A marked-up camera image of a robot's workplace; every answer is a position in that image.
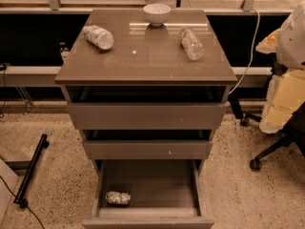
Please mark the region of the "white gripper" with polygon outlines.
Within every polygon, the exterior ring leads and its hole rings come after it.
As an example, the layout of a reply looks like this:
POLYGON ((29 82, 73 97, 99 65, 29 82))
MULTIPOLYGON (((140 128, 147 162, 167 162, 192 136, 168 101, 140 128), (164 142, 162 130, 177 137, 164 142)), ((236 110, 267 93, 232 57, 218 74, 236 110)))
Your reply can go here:
POLYGON ((280 29, 271 32, 255 47, 257 52, 269 54, 276 51, 279 64, 288 70, 274 75, 267 91, 259 123, 263 133, 274 134, 291 119, 293 113, 305 102, 305 1, 283 22, 280 29))

